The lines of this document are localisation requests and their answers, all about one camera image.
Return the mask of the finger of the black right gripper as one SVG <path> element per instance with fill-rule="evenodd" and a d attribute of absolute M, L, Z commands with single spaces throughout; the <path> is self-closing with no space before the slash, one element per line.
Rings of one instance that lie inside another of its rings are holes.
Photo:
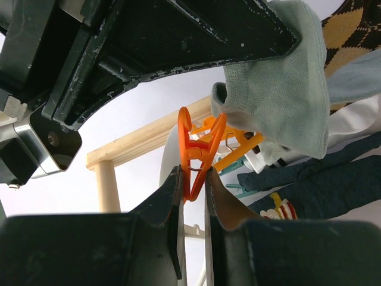
<path fill-rule="evenodd" d="M 42 110 L 71 130 L 140 83 L 279 58 L 298 43 L 267 1 L 85 1 L 80 13 Z"/>

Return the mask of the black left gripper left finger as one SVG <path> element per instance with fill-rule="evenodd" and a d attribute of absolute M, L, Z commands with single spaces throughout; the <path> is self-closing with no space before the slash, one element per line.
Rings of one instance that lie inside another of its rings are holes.
<path fill-rule="evenodd" d="M 127 213 L 14 216 L 2 285 L 183 285 L 183 172 Z"/>

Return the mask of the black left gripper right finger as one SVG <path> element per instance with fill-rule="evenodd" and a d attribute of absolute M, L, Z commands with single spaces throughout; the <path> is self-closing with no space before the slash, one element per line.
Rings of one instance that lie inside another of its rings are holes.
<path fill-rule="evenodd" d="M 270 220 L 205 177 L 208 285 L 379 285 L 380 229 L 345 220 Z"/>

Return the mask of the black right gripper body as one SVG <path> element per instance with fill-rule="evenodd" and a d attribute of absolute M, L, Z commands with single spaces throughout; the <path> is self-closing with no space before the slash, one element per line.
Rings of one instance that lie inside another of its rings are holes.
<path fill-rule="evenodd" d="M 80 29 L 106 39 L 132 19 L 135 1 L 1 1 L 1 79 L 15 98 L 36 98 L 58 83 Z"/>

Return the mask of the white round clip hanger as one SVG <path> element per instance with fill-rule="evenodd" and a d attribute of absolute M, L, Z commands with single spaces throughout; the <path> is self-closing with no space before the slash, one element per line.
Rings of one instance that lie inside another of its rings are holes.
<path fill-rule="evenodd" d="M 223 185 L 213 164 L 226 129 L 222 114 L 210 132 L 190 138 L 192 122 L 185 114 L 177 120 L 177 153 L 183 176 L 185 202 L 195 201 L 205 191 L 205 279 L 207 285 L 258 285 L 249 239 L 250 223 L 260 216 L 240 202 Z"/>

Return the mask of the dark orange clothes peg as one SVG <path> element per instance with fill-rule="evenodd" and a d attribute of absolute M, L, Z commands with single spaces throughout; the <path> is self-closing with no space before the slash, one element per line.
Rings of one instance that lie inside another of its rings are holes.
<path fill-rule="evenodd" d="M 177 118 L 178 142 L 180 164 L 183 171 L 185 185 L 183 196 L 187 201 L 195 201 L 204 184 L 207 171 L 211 168 L 217 149 L 219 148 L 226 123 L 227 116 L 221 113 L 211 128 L 211 139 L 209 142 L 200 139 L 193 140 L 189 137 L 191 131 L 191 115 L 186 107 L 179 110 Z M 197 169 L 194 184 L 191 184 L 191 161 L 201 161 Z"/>

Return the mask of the brown argyle sock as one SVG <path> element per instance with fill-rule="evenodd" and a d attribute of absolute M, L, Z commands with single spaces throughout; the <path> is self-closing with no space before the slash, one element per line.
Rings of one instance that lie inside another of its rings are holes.
<path fill-rule="evenodd" d="M 344 1 L 321 25 L 327 79 L 342 66 L 380 50 L 380 1 Z M 330 112 L 333 114 L 351 103 L 330 104 Z"/>

